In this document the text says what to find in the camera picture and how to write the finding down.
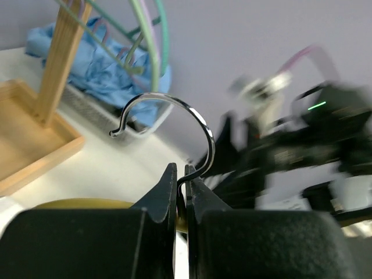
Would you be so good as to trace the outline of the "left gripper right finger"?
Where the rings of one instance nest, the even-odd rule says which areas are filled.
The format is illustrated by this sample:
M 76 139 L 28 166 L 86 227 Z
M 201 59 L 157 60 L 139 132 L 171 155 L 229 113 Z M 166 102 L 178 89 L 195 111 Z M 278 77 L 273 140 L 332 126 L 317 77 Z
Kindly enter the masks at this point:
M 190 278 L 361 278 L 325 212 L 233 209 L 200 178 L 186 183 Z

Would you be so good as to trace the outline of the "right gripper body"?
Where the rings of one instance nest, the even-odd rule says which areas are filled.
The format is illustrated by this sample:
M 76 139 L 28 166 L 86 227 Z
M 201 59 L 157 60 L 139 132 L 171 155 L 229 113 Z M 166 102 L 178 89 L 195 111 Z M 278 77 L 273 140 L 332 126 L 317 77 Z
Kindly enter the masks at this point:
M 256 199 L 265 190 L 266 176 L 274 170 L 269 159 L 269 145 L 288 138 L 283 127 L 260 137 L 256 124 L 245 119 L 246 145 L 241 150 L 233 144 L 234 115 L 224 115 L 216 140 L 216 154 L 210 169 L 201 175 L 206 186 L 233 209 L 254 209 Z

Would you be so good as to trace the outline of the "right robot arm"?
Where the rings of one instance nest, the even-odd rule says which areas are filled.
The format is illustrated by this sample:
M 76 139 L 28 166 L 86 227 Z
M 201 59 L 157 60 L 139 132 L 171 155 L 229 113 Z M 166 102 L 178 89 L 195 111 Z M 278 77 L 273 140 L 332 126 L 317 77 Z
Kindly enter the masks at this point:
M 231 141 L 233 116 L 228 113 L 216 141 L 216 156 L 202 180 L 234 209 L 254 209 L 272 173 L 338 163 L 340 180 L 313 185 L 300 199 L 312 210 L 330 213 L 341 226 L 371 219 L 371 203 L 355 208 L 348 199 L 365 198 L 363 186 L 371 187 L 371 99 L 360 87 L 322 83 L 303 93 L 315 95 L 304 110 L 304 127 L 290 130 L 284 119 L 274 122 L 276 131 L 264 135 L 257 121 L 245 119 L 246 147 Z

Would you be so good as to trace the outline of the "yellow hanger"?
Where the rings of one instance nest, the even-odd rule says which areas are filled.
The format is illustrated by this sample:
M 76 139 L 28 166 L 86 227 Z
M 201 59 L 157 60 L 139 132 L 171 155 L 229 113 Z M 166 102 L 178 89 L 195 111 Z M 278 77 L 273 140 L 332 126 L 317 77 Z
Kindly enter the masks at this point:
M 193 173 L 186 174 L 185 176 L 177 180 L 177 197 L 176 197 L 176 230 L 181 233 L 187 233 L 187 214 L 185 208 L 185 202 L 182 195 L 181 186 L 187 181 L 192 181 L 193 179 L 201 176 L 206 173 L 214 161 L 216 153 L 216 145 L 213 133 L 211 129 L 205 122 L 205 119 L 198 113 L 194 108 L 189 106 L 184 101 L 173 97 L 169 94 L 159 93 L 159 92 L 147 92 L 140 94 L 132 98 L 124 109 L 121 112 L 119 127 L 110 131 L 109 135 L 112 138 L 118 137 L 126 129 L 127 121 L 129 118 L 130 110 L 138 103 L 148 100 L 148 99 L 157 99 L 171 103 L 178 106 L 179 108 L 184 109 L 188 112 L 200 125 L 202 128 L 207 142 L 208 142 L 208 151 L 204 164 L 196 169 Z M 125 201 L 116 201 L 110 199 L 98 199 L 98 198 L 71 198 L 71 199 L 61 199 L 57 201 L 51 201 L 37 205 L 36 209 L 128 209 L 133 206 L 133 203 Z

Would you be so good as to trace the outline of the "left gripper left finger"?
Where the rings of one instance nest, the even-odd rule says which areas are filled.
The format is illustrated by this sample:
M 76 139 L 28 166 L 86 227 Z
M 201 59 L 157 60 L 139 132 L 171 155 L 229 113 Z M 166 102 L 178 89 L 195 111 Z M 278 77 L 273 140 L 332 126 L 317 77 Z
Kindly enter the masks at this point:
M 173 278 L 177 167 L 128 209 L 30 209 L 1 237 L 2 278 Z

